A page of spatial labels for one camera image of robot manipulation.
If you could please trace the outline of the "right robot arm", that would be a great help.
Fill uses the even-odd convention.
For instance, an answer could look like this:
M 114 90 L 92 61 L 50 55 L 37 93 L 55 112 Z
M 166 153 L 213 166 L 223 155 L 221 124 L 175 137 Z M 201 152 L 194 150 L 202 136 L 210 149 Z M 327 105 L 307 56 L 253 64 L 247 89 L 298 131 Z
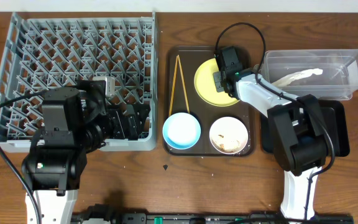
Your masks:
M 245 68 L 235 47 L 216 48 L 214 57 L 216 90 L 250 104 L 268 119 L 273 154 L 285 171 L 282 215 L 291 222 L 311 220 L 316 179 L 335 160 L 318 99 L 281 91 L 258 71 Z

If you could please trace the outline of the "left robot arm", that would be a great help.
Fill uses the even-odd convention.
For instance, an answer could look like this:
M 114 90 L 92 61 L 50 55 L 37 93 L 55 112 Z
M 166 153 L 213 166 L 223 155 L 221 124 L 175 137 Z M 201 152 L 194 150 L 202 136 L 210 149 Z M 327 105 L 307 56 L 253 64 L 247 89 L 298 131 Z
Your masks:
M 142 133 L 150 106 L 136 103 L 122 111 L 106 103 L 106 89 L 104 81 L 80 80 L 45 92 L 45 124 L 33 135 L 22 163 L 30 187 L 26 201 L 36 203 L 27 210 L 29 220 L 70 223 L 87 154 L 107 139 L 137 140 Z

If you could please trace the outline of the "white wrapper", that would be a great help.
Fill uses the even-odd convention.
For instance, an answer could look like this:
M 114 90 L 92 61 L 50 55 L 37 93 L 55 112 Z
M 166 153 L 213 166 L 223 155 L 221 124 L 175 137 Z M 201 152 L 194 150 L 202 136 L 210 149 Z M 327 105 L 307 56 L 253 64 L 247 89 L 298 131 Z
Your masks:
M 312 68 L 312 69 L 302 70 L 300 72 L 295 72 L 295 73 L 285 75 L 284 77 L 273 82 L 272 85 L 274 85 L 276 87 L 289 86 L 291 83 L 293 83 L 297 80 L 309 78 L 312 75 L 322 75 L 322 74 L 323 74 L 323 70 L 320 68 Z

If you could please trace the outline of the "light blue bowl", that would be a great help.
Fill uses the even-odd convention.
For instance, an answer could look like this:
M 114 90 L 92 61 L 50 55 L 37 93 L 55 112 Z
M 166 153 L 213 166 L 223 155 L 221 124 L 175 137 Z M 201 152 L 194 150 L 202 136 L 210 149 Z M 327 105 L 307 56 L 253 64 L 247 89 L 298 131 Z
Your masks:
M 179 150 L 189 149 L 200 139 L 201 125 L 192 114 L 175 113 L 165 120 L 162 135 L 170 147 Z

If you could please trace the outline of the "white bowl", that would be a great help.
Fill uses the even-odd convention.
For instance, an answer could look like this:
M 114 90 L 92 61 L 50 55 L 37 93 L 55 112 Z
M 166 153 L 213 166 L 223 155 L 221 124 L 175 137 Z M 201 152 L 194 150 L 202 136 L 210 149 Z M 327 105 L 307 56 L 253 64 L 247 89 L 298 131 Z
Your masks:
M 211 125 L 209 140 L 215 150 L 221 154 L 234 155 L 247 147 L 249 132 L 241 120 L 225 116 Z

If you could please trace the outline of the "wooden chopstick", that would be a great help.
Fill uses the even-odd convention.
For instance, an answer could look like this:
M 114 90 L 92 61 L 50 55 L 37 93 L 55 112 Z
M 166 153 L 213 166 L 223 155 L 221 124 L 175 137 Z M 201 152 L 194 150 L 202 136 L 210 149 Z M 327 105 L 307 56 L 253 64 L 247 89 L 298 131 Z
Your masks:
M 173 73 L 172 91 L 171 91 L 171 95 L 170 95 L 170 106 L 169 106 L 169 111 L 168 111 L 168 117 L 172 115 L 173 100 L 174 100 L 174 95 L 175 95 L 176 77 L 177 77 L 178 58 L 179 58 L 179 55 L 177 55 L 176 59 L 175 59 L 175 68 L 174 68 L 174 73 Z
M 186 85 L 185 85 L 185 77 L 184 77 L 184 73 L 183 73 L 183 67 L 181 64 L 181 60 L 180 60 L 180 56 L 177 55 L 177 60 L 178 60 L 178 65 L 179 65 L 179 69 L 180 69 L 180 76 L 181 76 L 181 83 L 182 83 L 182 88 L 183 88 L 183 94 L 185 97 L 185 105 L 186 105 L 186 111 L 188 114 L 190 114 L 190 107 L 189 107 L 189 102 L 188 102 L 188 95 L 187 95 L 187 90 L 186 90 Z

